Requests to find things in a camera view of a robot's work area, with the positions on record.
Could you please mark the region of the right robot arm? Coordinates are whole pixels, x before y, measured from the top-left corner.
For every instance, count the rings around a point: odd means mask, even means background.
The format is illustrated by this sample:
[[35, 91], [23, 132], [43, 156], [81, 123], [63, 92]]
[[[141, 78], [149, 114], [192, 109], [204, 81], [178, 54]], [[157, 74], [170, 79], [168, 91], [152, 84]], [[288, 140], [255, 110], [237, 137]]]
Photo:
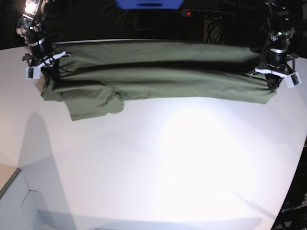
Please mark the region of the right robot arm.
[[22, 61], [26, 61], [25, 78], [38, 80], [45, 69], [58, 68], [59, 59], [69, 57], [66, 51], [56, 51], [51, 35], [46, 32], [46, 19], [57, 0], [27, 0], [24, 12], [16, 26], [16, 33], [24, 39], [30, 53], [26, 53]]

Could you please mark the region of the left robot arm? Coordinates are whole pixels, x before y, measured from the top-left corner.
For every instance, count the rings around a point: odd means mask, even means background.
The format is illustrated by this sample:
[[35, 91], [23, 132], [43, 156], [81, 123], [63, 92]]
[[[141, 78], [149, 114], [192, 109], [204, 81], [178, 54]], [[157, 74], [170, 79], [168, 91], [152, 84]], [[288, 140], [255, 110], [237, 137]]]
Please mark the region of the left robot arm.
[[261, 61], [251, 73], [265, 76], [268, 88], [275, 92], [282, 81], [287, 87], [293, 88], [302, 81], [295, 70], [295, 60], [298, 56], [291, 53], [290, 39], [295, 34], [287, 3], [284, 0], [267, 0], [266, 42], [260, 50]]

